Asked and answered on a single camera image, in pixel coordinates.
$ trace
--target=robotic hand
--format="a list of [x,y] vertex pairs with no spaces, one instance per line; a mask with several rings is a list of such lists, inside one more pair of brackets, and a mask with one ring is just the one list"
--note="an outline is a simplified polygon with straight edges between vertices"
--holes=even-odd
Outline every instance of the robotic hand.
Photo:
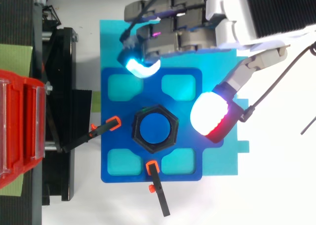
[[[255,106],[243,111],[233,102],[234,95],[255,71],[283,61],[294,39],[316,31],[315,13],[315,0],[140,0],[125,7],[124,19],[132,24],[121,36],[123,51],[118,61],[137,77],[149,77],[158,71],[161,57],[230,49],[256,52],[193,106],[193,127],[218,142],[254,111]],[[144,25],[129,36],[136,23],[157,18],[159,23]],[[309,49],[315,53],[316,45],[303,52]],[[217,101],[225,109],[222,115],[201,114],[203,106]]]

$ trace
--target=blue board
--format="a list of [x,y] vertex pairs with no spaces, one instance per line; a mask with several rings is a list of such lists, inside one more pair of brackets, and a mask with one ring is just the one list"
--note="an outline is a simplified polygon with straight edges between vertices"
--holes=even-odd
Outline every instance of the blue board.
[[[237,154],[249,151],[247,142],[237,140],[236,126],[224,142],[213,144],[192,128],[190,111],[202,91],[211,91],[241,58],[232,51],[162,59],[162,68],[154,76],[138,79],[116,60],[122,48],[118,39],[126,28],[123,21],[100,23],[102,123],[113,115],[122,120],[121,128],[102,136],[102,180],[151,181],[145,163],[153,159],[159,163],[162,181],[236,175]],[[236,102],[247,107],[247,101]],[[165,106],[180,123],[176,145],[151,154],[132,140],[131,125],[137,111],[155,104]]]

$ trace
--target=black metal frame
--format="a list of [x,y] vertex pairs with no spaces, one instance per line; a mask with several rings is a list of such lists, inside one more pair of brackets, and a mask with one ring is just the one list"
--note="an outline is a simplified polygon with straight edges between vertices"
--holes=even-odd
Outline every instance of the black metal frame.
[[49,205],[51,195],[62,201],[74,196],[75,151],[63,152],[63,145],[88,133],[92,91],[74,90],[76,68],[75,31],[55,29],[49,42],[43,43],[43,81],[53,91],[47,96],[46,141],[53,141],[56,151],[46,151],[43,159],[42,205]]

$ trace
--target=metal rod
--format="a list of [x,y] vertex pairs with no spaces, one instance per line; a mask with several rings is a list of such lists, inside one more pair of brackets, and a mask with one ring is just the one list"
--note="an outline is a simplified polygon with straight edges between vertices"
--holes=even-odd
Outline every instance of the metal rod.
[[52,35],[52,32],[42,32],[42,34],[41,34],[41,40],[42,40],[42,41],[49,41],[51,35]]
[[56,147],[55,142],[46,141],[45,142],[45,151],[57,151],[57,147]]

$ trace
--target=red plastic bin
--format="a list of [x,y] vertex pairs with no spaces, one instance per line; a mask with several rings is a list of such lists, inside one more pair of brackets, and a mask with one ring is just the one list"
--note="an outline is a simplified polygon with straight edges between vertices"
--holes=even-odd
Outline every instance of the red plastic bin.
[[46,92],[44,84],[24,78],[24,173],[34,168],[45,153]]
[[44,84],[0,70],[0,188],[44,157]]
[[23,78],[0,71],[0,188],[23,173]]

